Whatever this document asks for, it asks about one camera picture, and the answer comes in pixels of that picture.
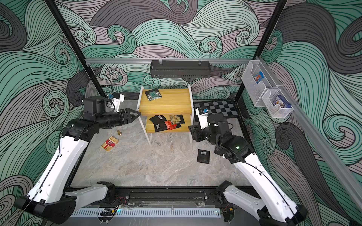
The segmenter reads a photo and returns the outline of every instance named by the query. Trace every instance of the red wire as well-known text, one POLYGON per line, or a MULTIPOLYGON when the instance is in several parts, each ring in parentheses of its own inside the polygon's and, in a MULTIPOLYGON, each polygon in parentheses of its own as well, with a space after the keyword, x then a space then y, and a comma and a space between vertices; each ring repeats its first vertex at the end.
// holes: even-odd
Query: red wire
POLYGON ((122 198, 122 199, 124 199, 124 200, 125 200, 125 204, 126 204, 126 202, 127 202, 127 201, 126 201, 126 199, 125 199, 125 198, 123 198, 123 197, 119 197, 119 198, 122 198))
POLYGON ((227 208, 229 205, 230 205, 230 203, 227 204, 227 206, 225 207, 225 209, 223 209, 223 211, 226 210, 226 208, 227 208))

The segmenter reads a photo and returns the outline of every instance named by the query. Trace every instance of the aluminum rail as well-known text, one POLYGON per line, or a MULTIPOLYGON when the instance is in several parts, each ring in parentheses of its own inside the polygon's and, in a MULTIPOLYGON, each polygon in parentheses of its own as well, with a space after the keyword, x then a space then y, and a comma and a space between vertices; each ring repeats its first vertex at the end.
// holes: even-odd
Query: aluminum rail
POLYGON ((221 58, 86 58, 87 64, 150 64, 158 60, 197 60, 209 61, 210 64, 248 64, 251 59, 221 59, 221 58))
POLYGON ((314 148, 318 150, 318 154, 322 156, 335 176, 341 182, 345 190, 348 192, 351 199, 356 204, 357 208, 362 211, 362 186, 353 176, 352 172, 342 162, 341 158, 332 149, 328 141, 322 136, 317 127, 312 123, 307 114, 296 104, 295 100, 290 96, 289 91, 280 83, 278 78, 269 69, 266 62, 257 57, 263 64, 266 70, 272 76, 272 80, 278 87, 284 97, 293 105, 292 115, 298 121, 299 125, 303 128, 304 133, 308 136, 314 148))

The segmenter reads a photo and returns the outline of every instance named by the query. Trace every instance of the wave pattern wallpaper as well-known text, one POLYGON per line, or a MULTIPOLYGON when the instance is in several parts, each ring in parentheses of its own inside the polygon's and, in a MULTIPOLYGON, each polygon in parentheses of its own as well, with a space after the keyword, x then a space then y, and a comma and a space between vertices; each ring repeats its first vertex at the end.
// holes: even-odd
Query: wave pattern wallpaper
MULTIPOLYGON (((254 56, 277 0, 56 0, 86 58, 254 56)), ((93 64, 106 93, 192 87, 194 99, 233 98, 246 65, 215 64, 211 77, 151 78, 149 64, 93 64)), ((69 98, 80 104, 85 83, 69 98)))
MULTIPOLYGON (((362 1, 307 0, 283 10, 262 58, 362 185, 362 1)), ((361 225, 362 213, 292 115, 240 102, 271 176, 309 210, 305 225, 361 225)))
MULTIPOLYGON (((252 58, 276 0, 57 1, 86 57, 252 58)), ((233 97, 245 65, 213 65, 205 80, 153 79, 149 65, 93 65, 107 93, 193 86, 195 99, 233 97)), ((57 148, 94 85, 44 0, 0 0, 0 225, 40 225, 13 207, 57 148)))
MULTIPOLYGON (((83 106, 68 100, 83 68, 44 0, 0 0, 0 225, 40 225, 13 207, 45 170, 66 123, 83 106)), ((95 95, 85 84, 86 95, 95 95)))

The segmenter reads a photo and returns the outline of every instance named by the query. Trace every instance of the marble floor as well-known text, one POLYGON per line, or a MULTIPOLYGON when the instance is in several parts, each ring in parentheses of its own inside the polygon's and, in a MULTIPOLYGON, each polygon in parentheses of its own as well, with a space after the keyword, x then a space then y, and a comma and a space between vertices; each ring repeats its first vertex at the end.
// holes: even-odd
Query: marble floor
MULTIPOLYGON (((137 101, 124 101, 120 108, 136 106, 137 101)), ((233 134, 242 136, 237 118, 228 121, 234 125, 233 134)), ((228 160, 214 153, 209 142, 190 144, 188 133, 154 133, 149 145, 138 119, 95 134, 71 186, 91 186, 101 180, 116 186, 218 186, 224 180, 237 186, 250 185, 228 160), (101 145, 110 136, 119 142, 107 152, 101 145), (197 162, 198 149, 210 151, 210 164, 197 162)))

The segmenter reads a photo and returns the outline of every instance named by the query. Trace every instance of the vent cover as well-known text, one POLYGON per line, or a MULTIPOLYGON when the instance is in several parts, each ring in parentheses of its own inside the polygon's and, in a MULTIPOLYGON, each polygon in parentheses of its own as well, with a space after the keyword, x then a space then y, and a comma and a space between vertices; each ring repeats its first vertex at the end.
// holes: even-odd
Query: vent cover
POLYGON ((209 61, 197 60, 153 60, 151 63, 152 78, 209 78, 209 61))
MULTIPOLYGON (((104 208, 80 208, 71 217, 99 217, 104 208)), ((220 218, 216 208, 121 208, 114 217, 205 217, 220 218)))

